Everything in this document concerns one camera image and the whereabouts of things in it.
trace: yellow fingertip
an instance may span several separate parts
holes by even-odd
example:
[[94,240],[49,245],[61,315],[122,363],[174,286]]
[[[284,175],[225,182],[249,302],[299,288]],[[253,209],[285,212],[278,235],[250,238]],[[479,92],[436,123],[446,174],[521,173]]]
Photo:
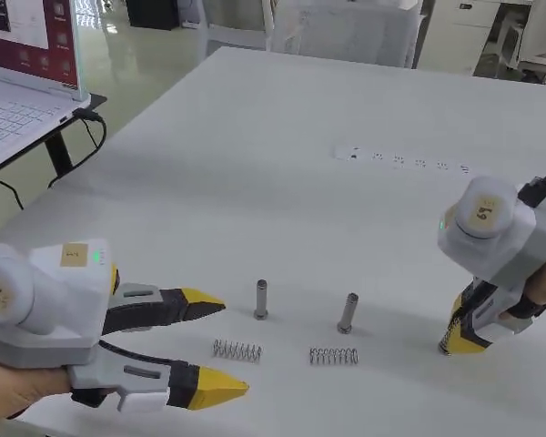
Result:
[[189,410],[201,410],[243,396],[248,385],[222,371],[201,367],[197,391],[188,405]]
[[209,294],[206,294],[200,290],[196,289],[182,289],[184,297],[186,298],[189,304],[191,303],[214,303],[216,305],[225,305],[225,302],[217,299]]

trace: floor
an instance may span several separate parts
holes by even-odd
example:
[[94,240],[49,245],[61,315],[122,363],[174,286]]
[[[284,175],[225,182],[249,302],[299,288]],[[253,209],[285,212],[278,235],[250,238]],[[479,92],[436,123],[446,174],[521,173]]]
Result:
[[[76,8],[86,85],[108,97],[99,112],[113,135],[194,68],[197,44],[194,30],[130,27],[120,0],[111,8],[103,3],[76,0]],[[79,123],[65,131],[65,140],[74,162],[92,149]],[[43,193],[54,175],[44,147],[0,171],[0,178],[18,190],[24,205]],[[18,211],[12,193],[0,186],[0,228]]]

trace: metal peg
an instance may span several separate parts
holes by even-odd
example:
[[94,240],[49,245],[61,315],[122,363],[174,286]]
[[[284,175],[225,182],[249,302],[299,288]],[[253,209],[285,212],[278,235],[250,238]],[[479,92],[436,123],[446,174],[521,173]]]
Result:
[[259,279],[257,281],[257,309],[253,313],[255,319],[264,320],[267,318],[267,281]]
[[358,294],[350,293],[346,299],[346,306],[344,307],[342,318],[338,323],[339,333],[350,334],[352,331],[352,319],[354,319],[356,305],[358,305]]

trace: coil spring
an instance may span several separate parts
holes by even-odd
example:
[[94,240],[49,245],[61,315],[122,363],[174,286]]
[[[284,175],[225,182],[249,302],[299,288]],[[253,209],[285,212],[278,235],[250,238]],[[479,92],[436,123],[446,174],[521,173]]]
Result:
[[256,344],[241,343],[238,341],[215,340],[213,345],[215,357],[229,360],[259,362],[263,348]]
[[448,351],[449,346],[449,339],[451,336],[451,333],[455,329],[457,325],[461,324],[461,319],[453,319],[449,322],[449,325],[447,327],[447,330],[445,331],[445,335],[443,335],[442,340],[439,342],[439,351],[441,351],[444,355],[450,355]]
[[311,348],[309,364],[358,364],[358,350],[355,348]]

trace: desk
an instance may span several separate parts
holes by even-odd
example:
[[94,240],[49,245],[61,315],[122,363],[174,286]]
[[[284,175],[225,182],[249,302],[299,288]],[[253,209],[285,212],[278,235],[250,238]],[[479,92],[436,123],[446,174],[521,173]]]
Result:
[[[97,109],[107,101],[106,97],[99,96],[97,94],[91,95],[91,104],[89,109]],[[66,148],[65,140],[63,139],[63,130],[78,120],[77,117],[69,118],[65,123],[57,127],[56,129],[49,132],[47,135],[39,138],[37,141],[28,145],[28,147],[23,148],[15,155],[11,156],[9,159],[6,159],[0,164],[0,170],[5,168],[19,159],[21,156],[26,155],[29,151],[35,147],[45,144],[48,156],[51,158],[53,167],[57,176],[66,175],[71,169],[73,169],[73,163],[71,162],[71,157]]]
[[531,0],[437,0],[418,69],[473,75],[501,5]]
[[[213,317],[108,340],[227,371],[248,394],[126,416],[113,397],[91,410],[57,396],[19,420],[85,437],[546,436],[546,313],[489,353],[437,351],[470,280],[439,252],[437,227],[467,178],[333,157],[348,145],[528,180],[546,174],[546,87],[220,49],[0,241],[105,237],[123,281],[221,297]],[[252,317],[260,278],[266,321]],[[261,345],[260,364],[213,358],[215,338]],[[359,365],[310,367],[312,346],[357,347]]]

